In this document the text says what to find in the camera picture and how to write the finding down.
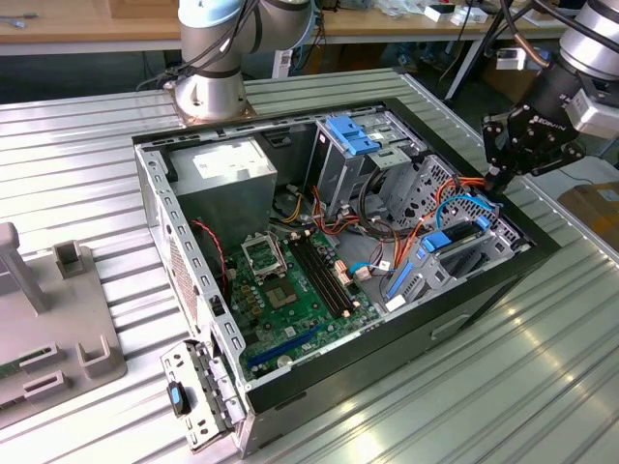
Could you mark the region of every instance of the motherboard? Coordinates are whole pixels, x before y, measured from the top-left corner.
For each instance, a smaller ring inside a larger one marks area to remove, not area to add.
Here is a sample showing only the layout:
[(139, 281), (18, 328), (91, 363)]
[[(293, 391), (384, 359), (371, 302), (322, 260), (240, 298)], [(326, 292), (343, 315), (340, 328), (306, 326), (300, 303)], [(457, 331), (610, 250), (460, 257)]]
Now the motherboard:
[(279, 260), (277, 254), (267, 256), (266, 244), (254, 249), (250, 259), (245, 246), (226, 262), (234, 268), (231, 309), (247, 344), (241, 364), (249, 378), (292, 363), (379, 318), (353, 279), (338, 278), (341, 262), (321, 232), (271, 242), (285, 263), (277, 274), (263, 280), (255, 275), (256, 268)]

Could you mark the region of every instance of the blue latch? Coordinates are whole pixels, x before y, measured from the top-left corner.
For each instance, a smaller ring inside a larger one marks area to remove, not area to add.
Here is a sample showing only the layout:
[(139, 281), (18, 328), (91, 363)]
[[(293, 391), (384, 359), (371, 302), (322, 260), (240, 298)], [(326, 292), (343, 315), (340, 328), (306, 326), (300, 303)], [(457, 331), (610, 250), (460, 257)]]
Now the blue latch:
[(475, 219), (475, 222), (477, 222), (477, 224), (482, 227), (484, 231), (486, 231), (490, 227), (490, 220), (485, 216), (479, 216), (477, 219)]
[(424, 248), (429, 251), (430, 253), (435, 252), (436, 250), (438, 250), (439, 248), (442, 247), (446, 247), (448, 244), (450, 244), (452, 241), (450, 240), (449, 237), (447, 237), (443, 232), (441, 232), (440, 230), (438, 232), (434, 232), (431, 235), (425, 236), (422, 239), (422, 245), (424, 246)]
[(180, 403), (181, 402), (181, 394), (178, 392), (178, 387), (172, 388), (172, 390), (170, 390), (170, 392), (172, 393), (172, 402), (174, 404)]
[(371, 140), (363, 128), (348, 116), (328, 118), (327, 127), (344, 144), (353, 157), (380, 149), (380, 144)]

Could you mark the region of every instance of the aluminum work table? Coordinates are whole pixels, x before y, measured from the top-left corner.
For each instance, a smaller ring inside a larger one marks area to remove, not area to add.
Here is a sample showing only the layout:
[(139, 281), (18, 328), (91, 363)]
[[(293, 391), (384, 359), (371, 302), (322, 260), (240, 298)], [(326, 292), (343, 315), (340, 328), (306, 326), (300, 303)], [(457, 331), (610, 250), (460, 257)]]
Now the aluminum work table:
[[(485, 169), (479, 135), (390, 70), (254, 81), (247, 90), (261, 114), (397, 97)], [(179, 126), (159, 91), (0, 106), (0, 220), (15, 223), (26, 257), (68, 239), (94, 250), (129, 367), (0, 430), (0, 461), (238, 459), (229, 438), (191, 455), (159, 362), (187, 334), (146, 228), (131, 135)], [(472, 328), (247, 462), (617, 462), (617, 265), (530, 182), (508, 193), (563, 249)]]

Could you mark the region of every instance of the robotic arm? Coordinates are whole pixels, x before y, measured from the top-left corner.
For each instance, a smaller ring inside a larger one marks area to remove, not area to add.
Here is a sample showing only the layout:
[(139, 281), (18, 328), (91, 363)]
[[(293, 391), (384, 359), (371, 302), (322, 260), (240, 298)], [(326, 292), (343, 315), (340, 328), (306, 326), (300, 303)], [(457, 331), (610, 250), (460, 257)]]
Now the robotic arm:
[(313, 30), (312, 0), (180, 0), (185, 63), (166, 71), (177, 106), (194, 120), (224, 120), (247, 105), (241, 57), (302, 44)]
[(538, 176), (580, 160), (580, 132), (619, 135), (619, 0), (588, 0), (575, 21), (551, 63), (514, 33), (543, 70), (511, 111), (483, 120), (487, 189), (501, 191), (515, 175)]

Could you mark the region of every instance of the wooden workbench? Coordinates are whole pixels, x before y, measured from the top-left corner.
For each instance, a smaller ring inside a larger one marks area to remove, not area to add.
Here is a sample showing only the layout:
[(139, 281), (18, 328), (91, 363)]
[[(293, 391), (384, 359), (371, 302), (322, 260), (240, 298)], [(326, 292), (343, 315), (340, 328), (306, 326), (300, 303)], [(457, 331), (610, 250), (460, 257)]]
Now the wooden workbench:
[[(27, 27), (19, 29), (9, 24), (0, 24), (0, 45), (8, 44), (75, 44), (92, 43), (125, 44), (121, 50), (135, 49), (130, 42), (151, 46), (144, 49), (157, 49), (153, 45), (161, 41), (175, 42), (178, 47), (180, 29), (176, 17), (146, 19), (114, 19), (109, 16), (104, 0), (2, 0), (0, 15), (18, 15), (36, 12), (40, 18), (26, 20)], [(451, 22), (437, 23), (415, 14), (410, 17), (393, 18), (378, 10), (351, 11), (339, 10), (337, 13), (325, 12), (325, 30), (330, 44), (350, 44), (358, 42), (399, 42), (400, 39), (440, 41), (446, 37), (457, 36), (460, 26)], [(489, 26), (469, 24), (464, 39), (479, 39)], [(564, 28), (540, 28), (527, 21), (520, 21), (518, 27), (525, 35), (543, 33), (560, 34)]]
[[(26, 12), (41, 17), (26, 20), (24, 29), (0, 23), (0, 56), (180, 48), (176, 17), (115, 19), (110, 17), (104, 0), (0, 1), (0, 15)], [(339, 10), (325, 12), (324, 16), (327, 44), (472, 41), (447, 99), (455, 94), (491, 23), (468, 24), (460, 36), (461, 26), (449, 21), (437, 23), (420, 14), (393, 18), (378, 10)], [(518, 28), (528, 39), (556, 39), (565, 30), (562, 26), (538, 27), (526, 20), (519, 21)], [(287, 76), (288, 63), (285, 52), (276, 52), (273, 77)]]

